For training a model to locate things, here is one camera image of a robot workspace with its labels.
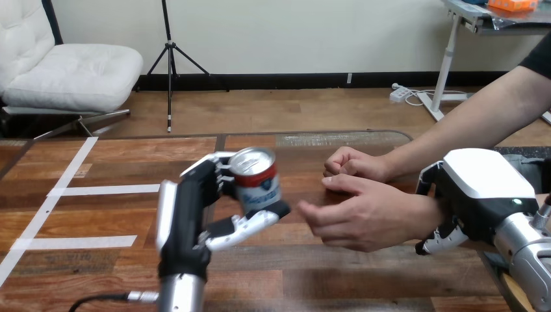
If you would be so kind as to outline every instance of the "orange object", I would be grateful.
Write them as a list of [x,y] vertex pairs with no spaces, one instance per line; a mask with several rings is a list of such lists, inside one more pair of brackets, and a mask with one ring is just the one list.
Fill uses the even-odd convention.
[[533,11],[537,8],[538,0],[489,0],[490,7],[501,8],[503,10],[516,11]]

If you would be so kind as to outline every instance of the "can label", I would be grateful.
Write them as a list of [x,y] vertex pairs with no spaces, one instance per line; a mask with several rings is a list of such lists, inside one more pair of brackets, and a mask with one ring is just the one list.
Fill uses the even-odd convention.
[[235,177],[237,198],[243,205],[245,213],[261,210],[281,200],[279,175],[275,166],[265,172],[250,177]]

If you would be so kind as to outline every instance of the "tripod stand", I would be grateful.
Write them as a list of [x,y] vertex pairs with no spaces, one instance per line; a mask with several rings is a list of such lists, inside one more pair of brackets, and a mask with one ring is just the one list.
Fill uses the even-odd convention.
[[[162,13],[164,16],[164,28],[166,29],[166,40],[167,42],[164,44],[164,49],[160,53],[159,57],[151,67],[151,69],[148,71],[147,76],[150,76],[155,67],[157,67],[157,64],[161,60],[161,58],[164,56],[165,53],[168,52],[168,132],[172,131],[172,83],[174,80],[176,80],[179,75],[176,73],[176,63],[174,62],[174,50],[178,51],[180,54],[182,54],[186,59],[188,59],[193,65],[195,65],[197,68],[199,68],[205,75],[208,75],[209,77],[211,74],[205,70],[205,68],[202,68],[201,65],[197,64],[196,61],[194,61],[192,58],[190,58],[184,51],[182,51],[175,42],[172,42],[172,37],[170,36],[170,25],[168,23],[168,12],[166,9],[166,0],[162,0]],[[222,82],[220,82],[217,79],[217,82],[225,89],[226,92],[229,92],[229,88]]]

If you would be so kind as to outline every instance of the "desk leg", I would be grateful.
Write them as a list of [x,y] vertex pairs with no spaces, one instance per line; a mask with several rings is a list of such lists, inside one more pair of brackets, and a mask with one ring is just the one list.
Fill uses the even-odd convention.
[[440,111],[440,103],[443,100],[442,96],[444,94],[444,87],[446,86],[448,74],[450,73],[450,68],[452,67],[452,61],[454,59],[455,43],[457,42],[457,34],[459,32],[459,26],[461,25],[460,22],[461,16],[454,14],[452,34],[450,35],[450,41],[448,42],[448,47],[444,53],[444,60],[442,61],[442,67],[440,68],[440,75],[438,76],[438,83],[436,84],[433,99],[431,100],[425,93],[419,94],[419,98],[436,121],[444,118],[444,114]]

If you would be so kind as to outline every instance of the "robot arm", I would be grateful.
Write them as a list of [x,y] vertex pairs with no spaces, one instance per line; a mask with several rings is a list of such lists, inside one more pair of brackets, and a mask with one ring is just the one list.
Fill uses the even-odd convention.
[[157,250],[160,253],[160,312],[200,312],[211,252],[228,249],[274,225],[290,212],[277,201],[206,226],[204,208],[222,195],[235,196],[235,179],[227,162],[235,153],[210,154],[181,175],[180,184],[164,181],[157,211]]
[[551,311],[551,238],[545,225],[551,197],[538,209],[532,186],[497,152],[451,151],[422,171],[418,194],[449,203],[450,218],[416,245],[420,255],[459,246],[470,239],[495,246],[509,273],[536,311]]

